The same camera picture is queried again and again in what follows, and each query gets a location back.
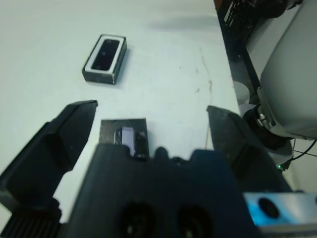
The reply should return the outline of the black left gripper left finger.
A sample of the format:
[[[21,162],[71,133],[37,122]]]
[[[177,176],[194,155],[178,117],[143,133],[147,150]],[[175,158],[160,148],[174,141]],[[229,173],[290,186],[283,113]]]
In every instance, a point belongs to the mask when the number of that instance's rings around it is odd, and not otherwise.
[[[45,123],[0,176],[4,206],[47,206],[85,147],[98,102],[67,105]]]

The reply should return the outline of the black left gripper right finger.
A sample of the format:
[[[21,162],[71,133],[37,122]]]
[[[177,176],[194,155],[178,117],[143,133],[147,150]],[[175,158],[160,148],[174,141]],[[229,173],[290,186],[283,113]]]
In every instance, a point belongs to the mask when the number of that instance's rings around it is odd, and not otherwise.
[[[213,147],[221,152],[244,192],[291,192],[247,123],[229,110],[208,106]]]

